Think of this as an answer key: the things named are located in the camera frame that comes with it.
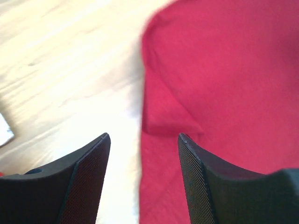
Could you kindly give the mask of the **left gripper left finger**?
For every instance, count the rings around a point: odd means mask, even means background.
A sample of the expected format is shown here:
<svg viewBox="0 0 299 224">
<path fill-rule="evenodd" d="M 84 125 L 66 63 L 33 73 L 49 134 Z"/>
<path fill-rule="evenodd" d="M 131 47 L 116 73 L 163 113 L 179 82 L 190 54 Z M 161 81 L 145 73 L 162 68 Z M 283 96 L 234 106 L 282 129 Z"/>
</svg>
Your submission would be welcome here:
<svg viewBox="0 0 299 224">
<path fill-rule="evenodd" d="M 2 224 L 94 224 L 107 169 L 107 133 L 25 174 L 0 179 Z"/>
</svg>

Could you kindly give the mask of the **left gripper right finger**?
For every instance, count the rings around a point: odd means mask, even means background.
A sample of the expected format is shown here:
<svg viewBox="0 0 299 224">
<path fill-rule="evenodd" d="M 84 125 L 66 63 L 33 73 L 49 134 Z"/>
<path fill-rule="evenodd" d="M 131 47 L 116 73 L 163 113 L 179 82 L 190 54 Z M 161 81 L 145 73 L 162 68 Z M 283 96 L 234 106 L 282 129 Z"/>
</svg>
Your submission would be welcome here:
<svg viewBox="0 0 299 224">
<path fill-rule="evenodd" d="M 191 223 L 298 223 L 297 169 L 252 172 L 206 151 L 183 133 L 178 153 Z"/>
</svg>

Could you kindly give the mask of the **dark red t shirt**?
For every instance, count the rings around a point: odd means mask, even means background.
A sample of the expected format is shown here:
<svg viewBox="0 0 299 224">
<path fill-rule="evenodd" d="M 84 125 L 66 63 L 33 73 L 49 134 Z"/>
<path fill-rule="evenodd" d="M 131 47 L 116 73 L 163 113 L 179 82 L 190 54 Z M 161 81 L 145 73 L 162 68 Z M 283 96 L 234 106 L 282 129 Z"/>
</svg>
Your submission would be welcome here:
<svg viewBox="0 0 299 224">
<path fill-rule="evenodd" d="M 142 36 L 142 224 L 190 222 L 178 135 L 237 166 L 299 166 L 299 3 L 178 0 Z"/>
</svg>

